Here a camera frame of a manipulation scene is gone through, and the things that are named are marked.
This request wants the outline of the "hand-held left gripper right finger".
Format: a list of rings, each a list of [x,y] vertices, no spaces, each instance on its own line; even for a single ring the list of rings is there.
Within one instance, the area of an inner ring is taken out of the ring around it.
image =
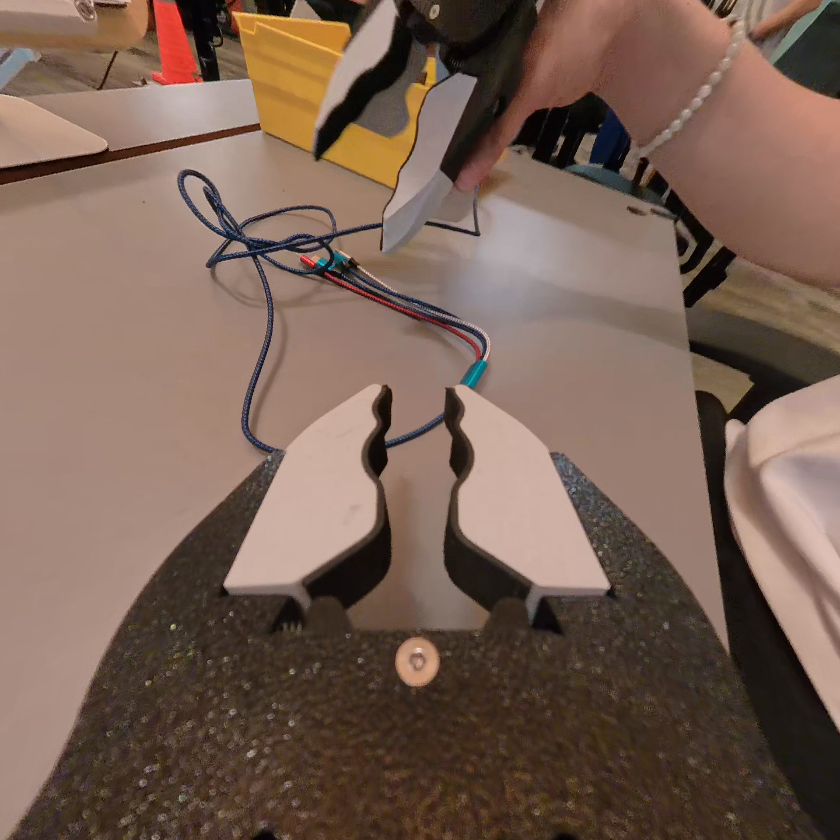
[[[482,608],[605,596],[611,583],[543,441],[462,384],[447,389],[444,422],[455,477],[444,567],[455,586]]]

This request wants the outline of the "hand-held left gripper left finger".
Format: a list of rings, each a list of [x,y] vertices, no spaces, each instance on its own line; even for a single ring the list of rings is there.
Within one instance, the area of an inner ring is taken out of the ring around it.
[[[224,580],[228,595],[283,595],[302,608],[332,597],[349,608],[384,580],[391,419],[391,389],[373,384],[292,441]]]

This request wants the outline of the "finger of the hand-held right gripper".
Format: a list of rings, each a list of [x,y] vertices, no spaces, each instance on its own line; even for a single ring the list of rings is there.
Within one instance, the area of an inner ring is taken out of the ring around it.
[[[399,2],[368,6],[327,86],[314,124],[313,158],[320,160],[353,125],[388,140],[407,129],[407,94],[424,78],[426,62],[426,46],[407,26]]]
[[[455,73],[434,85],[418,112],[413,147],[385,206],[381,252],[407,244],[452,189],[475,142],[477,78]]]

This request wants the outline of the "yellow plastic bin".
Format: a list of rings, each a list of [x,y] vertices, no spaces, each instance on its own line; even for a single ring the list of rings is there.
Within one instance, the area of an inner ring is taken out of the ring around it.
[[[351,27],[317,18],[236,13],[259,123],[266,133],[310,151],[321,101],[350,39]],[[424,56],[405,94],[402,130],[391,137],[352,124],[325,159],[374,182],[394,188],[416,134],[417,114],[436,82],[435,59]]]

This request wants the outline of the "person's right forearm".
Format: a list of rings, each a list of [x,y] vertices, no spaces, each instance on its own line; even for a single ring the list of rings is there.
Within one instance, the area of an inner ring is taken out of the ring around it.
[[[649,159],[738,256],[813,287],[839,284],[839,103],[744,46]]]

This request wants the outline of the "person's right hand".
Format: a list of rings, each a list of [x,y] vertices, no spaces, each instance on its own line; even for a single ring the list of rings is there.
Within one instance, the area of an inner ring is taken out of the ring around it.
[[[730,27],[694,1],[546,2],[509,107],[456,181],[472,191],[541,109],[594,93],[646,146],[689,109],[725,56]]]

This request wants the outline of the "orange traffic cone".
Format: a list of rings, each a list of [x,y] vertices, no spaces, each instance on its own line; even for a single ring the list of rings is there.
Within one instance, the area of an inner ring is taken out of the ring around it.
[[[163,86],[200,83],[201,74],[177,2],[153,1],[152,10],[161,60],[161,68],[152,73],[152,80]]]

